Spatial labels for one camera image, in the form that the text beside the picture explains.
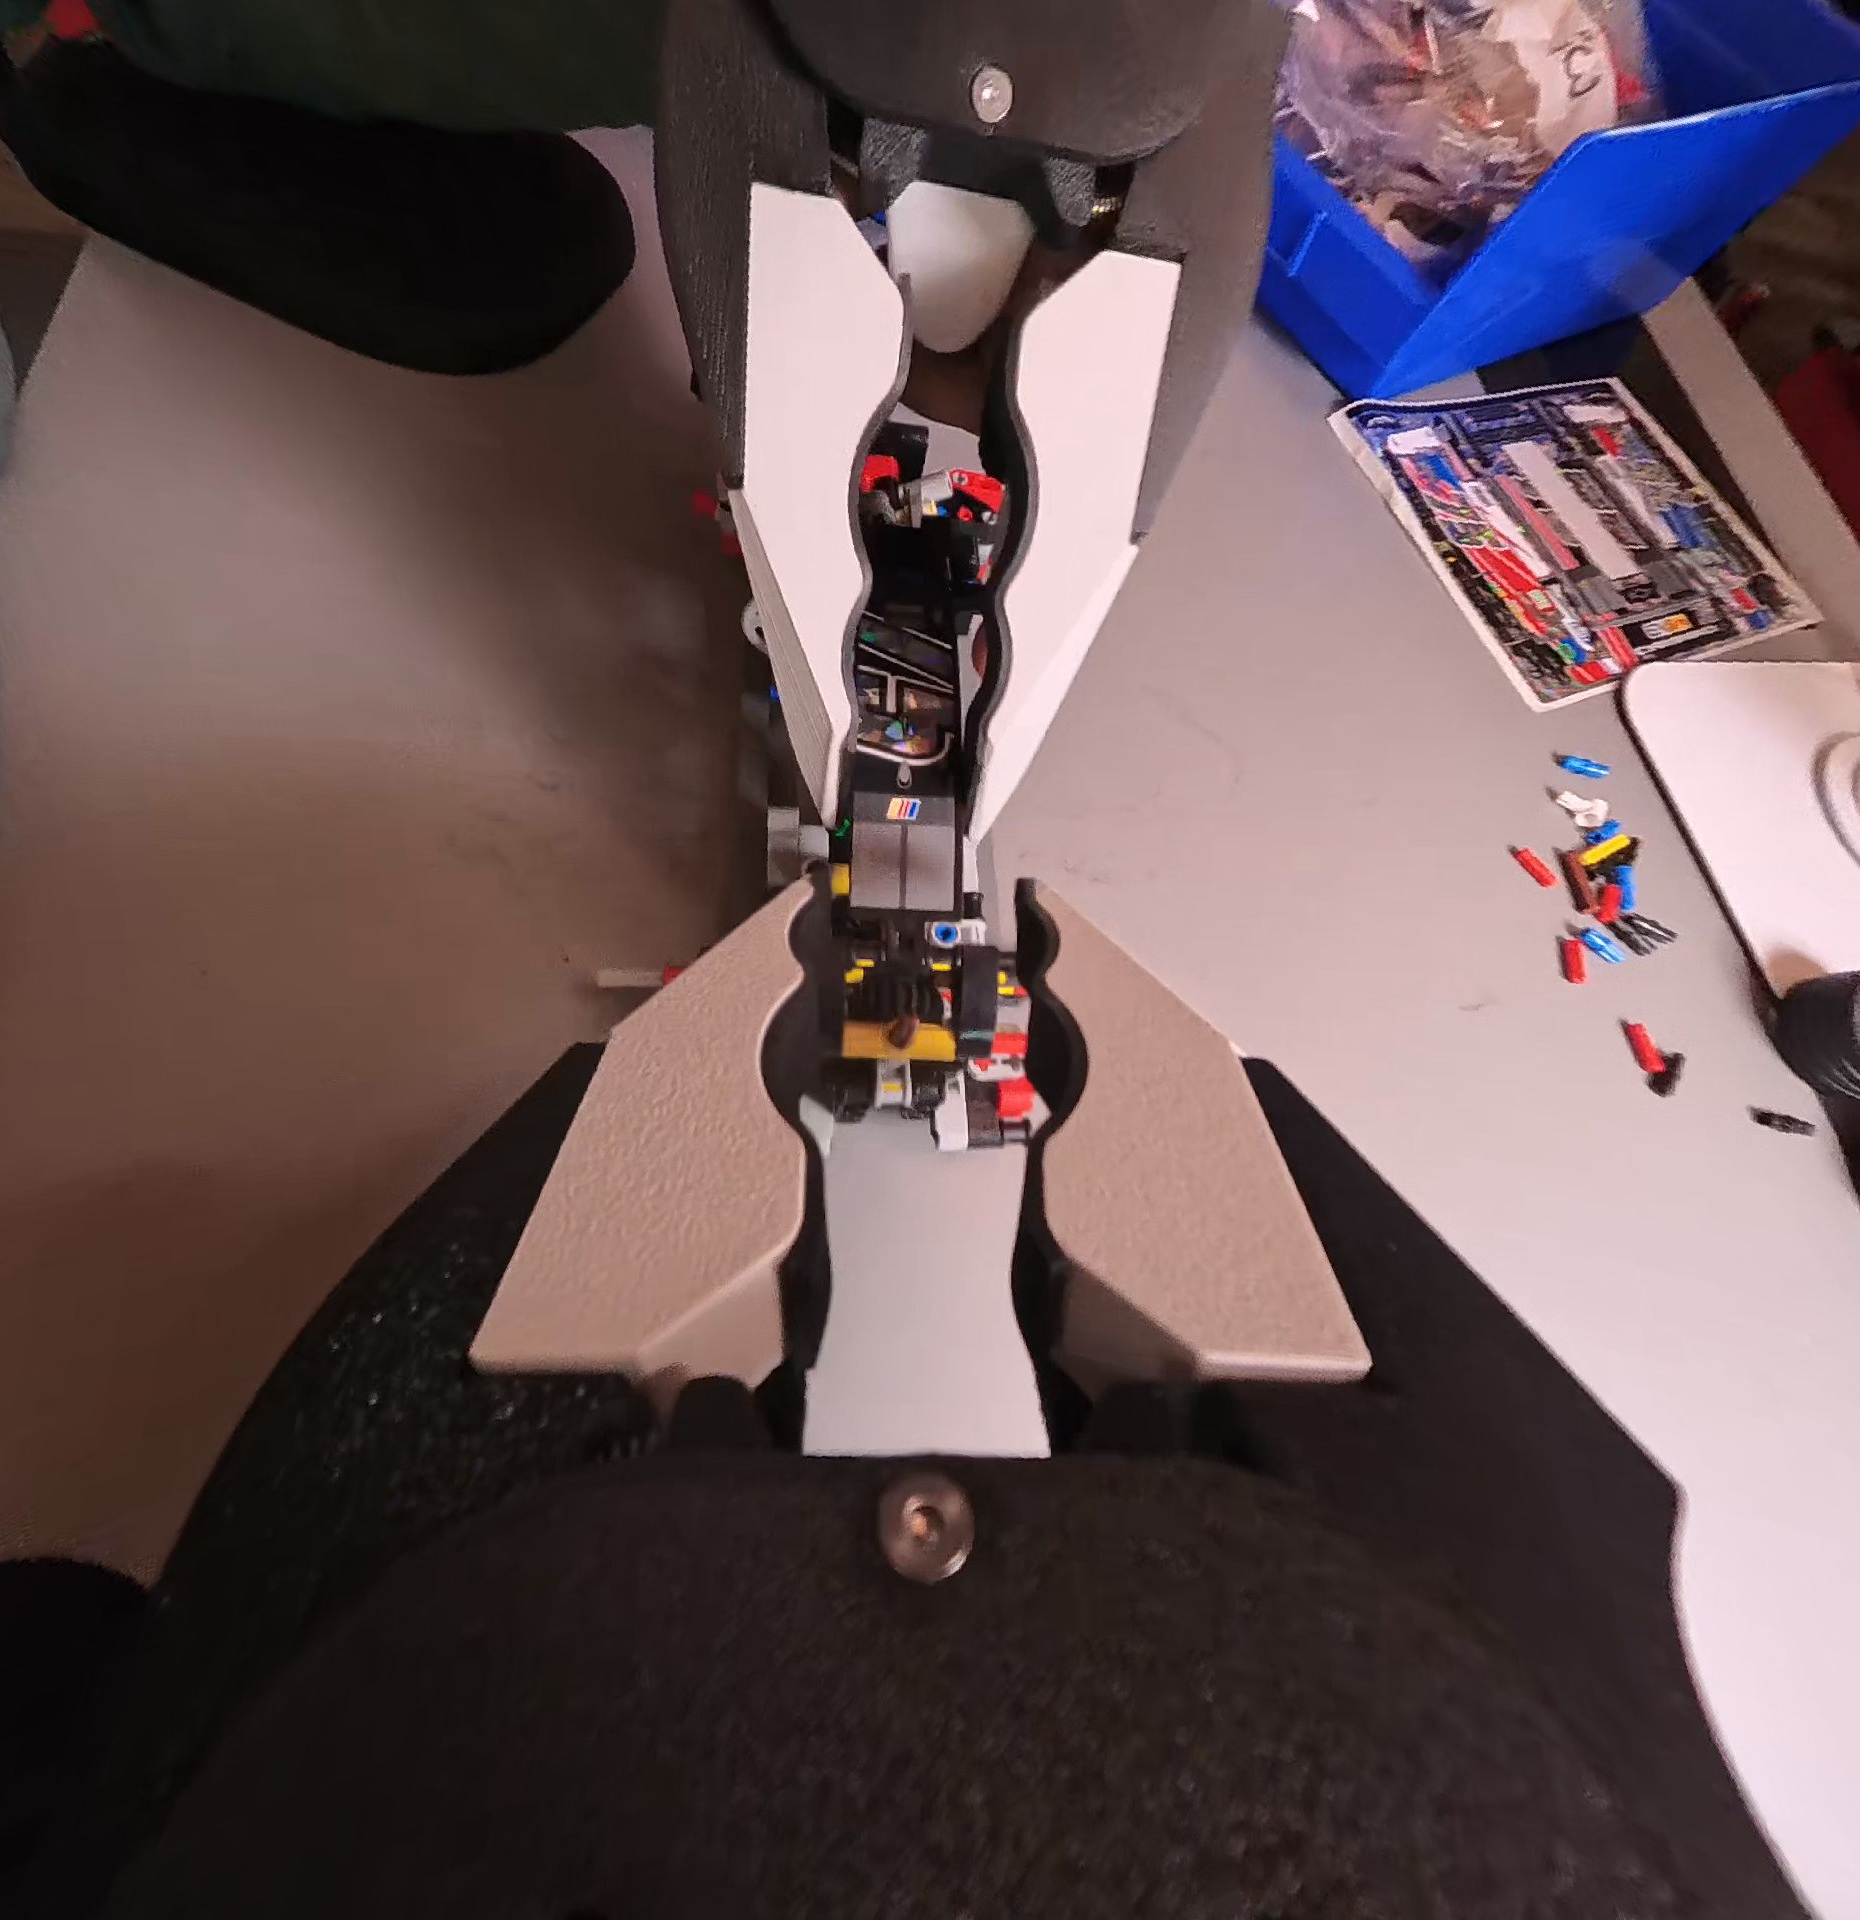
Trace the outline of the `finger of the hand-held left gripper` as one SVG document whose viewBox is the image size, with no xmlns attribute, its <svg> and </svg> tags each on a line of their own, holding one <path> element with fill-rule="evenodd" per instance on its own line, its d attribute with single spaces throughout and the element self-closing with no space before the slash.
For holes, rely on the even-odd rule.
<svg viewBox="0 0 1860 1920">
<path fill-rule="evenodd" d="M 907 344 L 902 292 L 847 205 L 757 182 L 729 506 L 782 723 L 824 824 L 843 812 L 848 649 L 870 602 L 860 474 L 900 396 Z"/>
<path fill-rule="evenodd" d="M 1020 320 L 1004 368 L 1007 484 L 991 564 L 998 657 L 967 837 L 1029 775 L 1136 559 L 1136 506 L 1181 266 L 1097 253 Z"/>
</svg>

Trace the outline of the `lego car chassis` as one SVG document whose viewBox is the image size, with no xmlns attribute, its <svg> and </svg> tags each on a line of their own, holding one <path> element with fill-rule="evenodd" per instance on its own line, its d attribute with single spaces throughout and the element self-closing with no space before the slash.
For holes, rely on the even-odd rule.
<svg viewBox="0 0 1860 1920">
<path fill-rule="evenodd" d="M 809 947 L 814 1099 L 841 1126 L 918 1121 L 945 1155 L 1027 1144 L 1033 1001 L 991 923 L 975 804 L 1001 674 L 994 588 L 1013 508 L 975 444 L 898 406 L 855 480 L 870 595 L 845 646 L 835 767 L 814 699 L 779 661 L 772 598 L 741 613 L 760 653 L 772 887 L 822 872 Z"/>
</svg>

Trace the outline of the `white book stand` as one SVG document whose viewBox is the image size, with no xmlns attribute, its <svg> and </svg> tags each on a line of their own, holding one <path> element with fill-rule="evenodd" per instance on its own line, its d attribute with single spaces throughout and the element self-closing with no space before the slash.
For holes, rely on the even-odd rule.
<svg viewBox="0 0 1860 1920">
<path fill-rule="evenodd" d="M 1620 710 L 1772 991 L 1860 971 L 1860 661 L 1652 663 Z"/>
</svg>

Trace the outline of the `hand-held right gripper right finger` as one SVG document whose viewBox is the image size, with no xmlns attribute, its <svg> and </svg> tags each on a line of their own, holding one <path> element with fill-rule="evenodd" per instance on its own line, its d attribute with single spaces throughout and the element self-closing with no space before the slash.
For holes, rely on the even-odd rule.
<svg viewBox="0 0 1860 1920">
<path fill-rule="evenodd" d="M 1349 1387 L 1373 1356 L 1244 1057 L 1060 889 L 1013 894 L 1038 1121 L 1013 1312 L 1044 1435 L 1109 1401 Z"/>
</svg>

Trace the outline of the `pile of small lego pieces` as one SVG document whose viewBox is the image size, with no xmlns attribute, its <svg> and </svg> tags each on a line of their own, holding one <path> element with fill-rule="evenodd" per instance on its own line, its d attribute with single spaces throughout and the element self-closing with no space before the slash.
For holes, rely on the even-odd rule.
<svg viewBox="0 0 1860 1920">
<path fill-rule="evenodd" d="M 1541 851 L 1509 844 L 1509 860 L 1541 892 L 1560 892 L 1565 914 L 1552 935 L 1557 977 L 1587 981 L 1592 969 L 1620 969 L 1675 947 L 1681 935 L 1641 902 L 1641 839 L 1600 812 L 1573 816 L 1575 839 Z"/>
</svg>

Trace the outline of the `black yellow lego wing assembly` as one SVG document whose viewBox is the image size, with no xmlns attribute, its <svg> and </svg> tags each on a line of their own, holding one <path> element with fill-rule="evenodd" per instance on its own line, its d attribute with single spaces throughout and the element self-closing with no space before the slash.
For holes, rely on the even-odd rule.
<svg viewBox="0 0 1860 1920">
<path fill-rule="evenodd" d="M 881 592 L 851 643 L 847 787 L 829 834 L 829 927 L 843 1008 L 824 1026 L 854 1108 L 918 1108 L 1013 1078 L 1027 1028 L 1013 949 L 967 837 L 962 623 Z"/>
</svg>

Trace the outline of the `lego instruction booklet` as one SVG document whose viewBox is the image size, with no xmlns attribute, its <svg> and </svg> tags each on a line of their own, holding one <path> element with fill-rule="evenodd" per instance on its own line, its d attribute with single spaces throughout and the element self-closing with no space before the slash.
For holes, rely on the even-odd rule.
<svg viewBox="0 0 1860 1920">
<path fill-rule="evenodd" d="M 1614 378 L 1360 397 L 1326 427 L 1530 712 L 1823 621 Z"/>
</svg>

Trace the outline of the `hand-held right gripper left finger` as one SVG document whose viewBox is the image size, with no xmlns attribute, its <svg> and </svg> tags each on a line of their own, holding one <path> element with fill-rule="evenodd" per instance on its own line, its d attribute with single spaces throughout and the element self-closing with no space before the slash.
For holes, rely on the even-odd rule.
<svg viewBox="0 0 1860 1920">
<path fill-rule="evenodd" d="M 661 1418 L 729 1378 L 800 1428 L 829 1296 L 822 1158 L 798 1115 L 808 918 L 826 918 L 815 876 L 610 1030 L 469 1344 L 477 1374 L 622 1378 Z"/>
</svg>

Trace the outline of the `blue plastic storage bin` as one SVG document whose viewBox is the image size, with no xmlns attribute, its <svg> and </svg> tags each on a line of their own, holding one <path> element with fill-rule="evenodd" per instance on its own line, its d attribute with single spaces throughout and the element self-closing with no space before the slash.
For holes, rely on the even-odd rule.
<svg viewBox="0 0 1860 1920">
<path fill-rule="evenodd" d="M 1860 24 L 1832 4 L 1641 18 L 1669 112 L 1578 136 L 1448 274 L 1281 139 L 1261 313 L 1346 396 L 1406 396 L 1648 312 L 1860 129 Z"/>
</svg>

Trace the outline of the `clear bags of lego parts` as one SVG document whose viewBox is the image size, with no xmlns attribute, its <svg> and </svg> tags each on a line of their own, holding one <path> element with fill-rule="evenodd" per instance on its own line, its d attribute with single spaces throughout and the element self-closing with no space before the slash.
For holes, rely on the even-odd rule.
<svg viewBox="0 0 1860 1920">
<path fill-rule="evenodd" d="M 1637 2 L 1297 2 L 1278 130 L 1368 228 L 1451 271 L 1586 134 L 1660 117 Z"/>
</svg>

